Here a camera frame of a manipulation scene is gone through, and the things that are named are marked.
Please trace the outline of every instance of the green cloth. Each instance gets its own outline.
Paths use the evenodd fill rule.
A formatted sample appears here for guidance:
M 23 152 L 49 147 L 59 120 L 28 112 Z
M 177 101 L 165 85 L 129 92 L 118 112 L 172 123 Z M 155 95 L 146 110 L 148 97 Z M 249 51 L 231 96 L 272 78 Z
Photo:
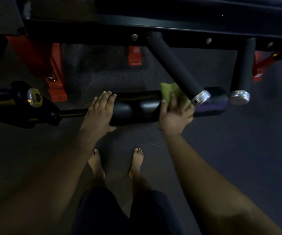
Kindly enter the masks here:
M 182 90 L 176 83 L 168 84 L 168 83 L 161 82 L 160 86 L 161 86 L 161 92 L 162 92 L 162 99 L 166 100 L 166 102 L 168 103 L 168 106 L 170 105 L 170 93 L 172 91 L 175 93 L 177 99 L 179 99 L 182 96 Z M 186 108 L 188 108 L 191 105 L 191 101 L 189 100 L 189 98 L 187 98 L 185 105 L 186 105 Z

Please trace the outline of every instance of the foot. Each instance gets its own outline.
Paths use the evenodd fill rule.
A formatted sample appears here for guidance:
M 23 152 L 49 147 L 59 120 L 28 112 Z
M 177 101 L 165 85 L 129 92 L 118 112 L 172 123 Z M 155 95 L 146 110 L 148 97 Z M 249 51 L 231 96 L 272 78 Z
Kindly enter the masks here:
M 132 166 L 129 171 L 129 176 L 131 179 L 136 179 L 141 176 L 140 168 L 143 162 L 143 152 L 141 149 L 134 149 L 133 154 L 132 154 Z
M 91 157 L 88 160 L 88 163 L 93 171 L 94 177 L 103 177 L 105 178 L 105 172 L 101 165 L 101 158 L 99 150 L 95 149 L 92 153 Z

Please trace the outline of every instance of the forearm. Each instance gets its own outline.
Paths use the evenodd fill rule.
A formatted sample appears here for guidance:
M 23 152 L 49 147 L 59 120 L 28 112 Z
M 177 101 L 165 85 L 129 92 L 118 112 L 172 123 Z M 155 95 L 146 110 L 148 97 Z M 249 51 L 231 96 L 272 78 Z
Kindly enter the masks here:
M 57 222 L 67 207 L 96 140 L 77 136 L 42 172 L 0 203 L 0 234 L 30 234 Z
M 208 224 L 209 233 L 265 234 L 272 231 L 282 234 L 244 193 L 208 165 L 181 135 L 165 138 L 187 201 L 199 222 Z

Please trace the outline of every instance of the gym floor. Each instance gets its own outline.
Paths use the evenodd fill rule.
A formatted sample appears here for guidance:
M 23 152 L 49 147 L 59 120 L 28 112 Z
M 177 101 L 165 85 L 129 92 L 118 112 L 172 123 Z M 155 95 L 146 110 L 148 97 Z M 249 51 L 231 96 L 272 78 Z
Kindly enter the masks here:
M 127 47 L 65 44 L 61 50 L 69 94 L 67 102 L 57 104 L 61 109 L 88 107 L 103 90 L 158 90 L 160 82 L 173 82 L 146 47 L 141 47 L 142 66 L 135 67 L 128 65 Z M 229 91 L 236 51 L 173 50 L 202 86 Z M 35 79 L 7 46 L 0 63 L 0 88 L 9 88 L 14 80 L 26 81 L 49 98 L 45 80 Z M 252 84 L 250 93 L 247 105 L 230 105 L 222 115 L 197 118 L 183 136 L 282 228 L 282 61 L 269 67 L 263 81 Z M 34 129 L 0 123 L 0 198 L 63 150 L 77 134 L 81 121 L 63 119 L 59 126 L 43 124 Z M 145 154 L 141 167 L 144 177 L 153 189 L 170 197 L 187 233 L 200 234 L 156 123 L 118 127 L 97 145 L 106 182 L 123 211 L 130 214 L 128 171 L 135 147 L 141 147 Z M 87 165 L 63 218 L 50 234 L 69 233 L 80 195 L 91 176 Z

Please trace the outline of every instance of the screw head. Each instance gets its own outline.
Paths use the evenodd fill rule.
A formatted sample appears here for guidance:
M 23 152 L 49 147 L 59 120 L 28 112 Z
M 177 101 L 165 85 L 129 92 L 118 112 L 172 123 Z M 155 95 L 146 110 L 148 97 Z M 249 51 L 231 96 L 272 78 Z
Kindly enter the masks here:
M 212 42 L 211 38 L 206 39 L 206 44 L 210 44 Z
M 131 39 L 132 39 L 133 41 L 136 41 L 138 38 L 139 38 L 139 36 L 138 36 L 137 34 L 131 35 Z

